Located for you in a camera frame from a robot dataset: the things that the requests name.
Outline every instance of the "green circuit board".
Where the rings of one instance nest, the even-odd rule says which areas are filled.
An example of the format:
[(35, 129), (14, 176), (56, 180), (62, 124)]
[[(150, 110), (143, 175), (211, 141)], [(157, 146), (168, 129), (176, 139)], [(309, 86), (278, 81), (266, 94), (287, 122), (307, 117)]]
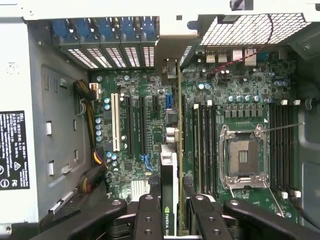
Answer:
[[(224, 125), (237, 131), (252, 130), (258, 124), (262, 125), (264, 129), (269, 129), (271, 127), (270, 109), (265, 100), (272, 99), (274, 103), (280, 104), (282, 100), (295, 99), (294, 83), (290, 82), (290, 74), (295, 71), (295, 61), (292, 59), (277, 60), (266, 57), (264, 60), (258, 61), (254, 72), (252, 66), (234, 64), (227, 68), (229, 71), (227, 77), (222, 76), (220, 72), (212, 74), (222, 64), (194, 61), (183, 69), (181, 74), (181, 91), (184, 99), (182, 112), (184, 125), (183, 171), (185, 177), (194, 179), (195, 189), (198, 193), (202, 192), (202, 189), (197, 184), (197, 175), (199, 174), (197, 171), (200, 166), (197, 165), (195, 157), (195, 104), (207, 104), (208, 101), (212, 101), (215, 118), (212, 128), (216, 129), (214, 137), (218, 139)], [(275, 81), (287, 81), (288, 86), (278, 86)], [(111, 94), (122, 94), (119, 101), (119, 119), (120, 135), (123, 139), (120, 142), (120, 151), (113, 152), (117, 154), (117, 159), (109, 162), (108, 174), (112, 178), (109, 183), (112, 195), (129, 202), (134, 195), (139, 193), (136, 189), (132, 189), (132, 182), (146, 184), (150, 176), (160, 174), (160, 145), (164, 143), (166, 127), (164, 118), (166, 94), (172, 93), (172, 87), (163, 86), (161, 80), (155, 77), (154, 72), (147, 70), (97, 71), (92, 73), (91, 82), (98, 83), (100, 89), (99, 101), (96, 101), (94, 105), (95, 117), (102, 119), (102, 139), (97, 141), (97, 147), (103, 148), (105, 153), (113, 152), (113, 128), (111, 110), (105, 109), (104, 100), (110, 99)], [(209, 88), (206, 86), (208, 89), (200, 89), (200, 84), (204, 86), (208, 84)], [(241, 96), (241, 102), (236, 102), (237, 96)], [(245, 101), (246, 96), (250, 96), (248, 102)], [(254, 101), (254, 96), (259, 96), (259, 100)], [(143, 125), (141, 123), (142, 114), (145, 116)], [(141, 134), (145, 134), (145, 150), (142, 147)], [(293, 138), (297, 140), (296, 131), (294, 131)], [(265, 171), (269, 174), (270, 163), (268, 159), (271, 154), (269, 135), (266, 141), (267, 148), (262, 149), (259, 153), (259, 161), (264, 161), (262, 154), (265, 154), (268, 161), (268, 167)], [(218, 143), (215, 150), (217, 154), (222, 154), (219, 152)], [(143, 155), (147, 155), (149, 166), (142, 161)], [(295, 154), (294, 161), (297, 161), (297, 154)], [(225, 189), (220, 181), (218, 166), (219, 158), (216, 158), (216, 197), (220, 203), (223, 203), (224, 200), (231, 199), (232, 195), (230, 190)], [(146, 185), (143, 185), (142, 188), (147, 191)], [(275, 200), (267, 188), (237, 189), (234, 190), (234, 196), (272, 212), (277, 213), (278, 211)], [(298, 213), (289, 201), (277, 196), (276, 199), (285, 216), (297, 222)]]

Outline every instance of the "motherboard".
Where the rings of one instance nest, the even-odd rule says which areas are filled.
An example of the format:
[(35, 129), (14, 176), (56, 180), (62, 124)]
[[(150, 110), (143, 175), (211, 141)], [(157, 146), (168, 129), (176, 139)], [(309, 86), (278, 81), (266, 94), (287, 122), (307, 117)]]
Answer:
[[(297, 129), (282, 128), (298, 121), (295, 58), (262, 53), (254, 65), (226, 62), (223, 54), (194, 56), (181, 70), (180, 172), (219, 203), (245, 199), (298, 222), (286, 195), (299, 195)], [(91, 82), (109, 194), (130, 202), (160, 175), (161, 146), (176, 142), (176, 89), (152, 70), (96, 71)]]

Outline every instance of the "white connector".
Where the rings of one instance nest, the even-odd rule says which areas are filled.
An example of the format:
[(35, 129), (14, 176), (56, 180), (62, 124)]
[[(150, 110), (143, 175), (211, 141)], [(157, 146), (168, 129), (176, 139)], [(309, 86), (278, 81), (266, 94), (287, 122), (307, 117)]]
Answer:
[(111, 112), (112, 112), (112, 141), (113, 151), (120, 151), (120, 111), (119, 94), (111, 93)]

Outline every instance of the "label sticker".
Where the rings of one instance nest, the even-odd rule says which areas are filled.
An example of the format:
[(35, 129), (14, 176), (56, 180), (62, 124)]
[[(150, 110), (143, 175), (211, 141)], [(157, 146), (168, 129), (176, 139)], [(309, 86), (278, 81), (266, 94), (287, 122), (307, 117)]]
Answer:
[(24, 111), (0, 111), (0, 191), (30, 189)]

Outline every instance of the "cpu socket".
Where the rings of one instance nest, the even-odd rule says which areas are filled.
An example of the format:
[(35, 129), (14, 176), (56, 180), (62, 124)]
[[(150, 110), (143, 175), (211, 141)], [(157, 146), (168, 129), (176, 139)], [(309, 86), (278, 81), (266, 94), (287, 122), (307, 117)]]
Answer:
[(223, 125), (219, 137), (220, 180), (225, 189), (266, 188), (267, 138), (264, 127), (230, 130)]

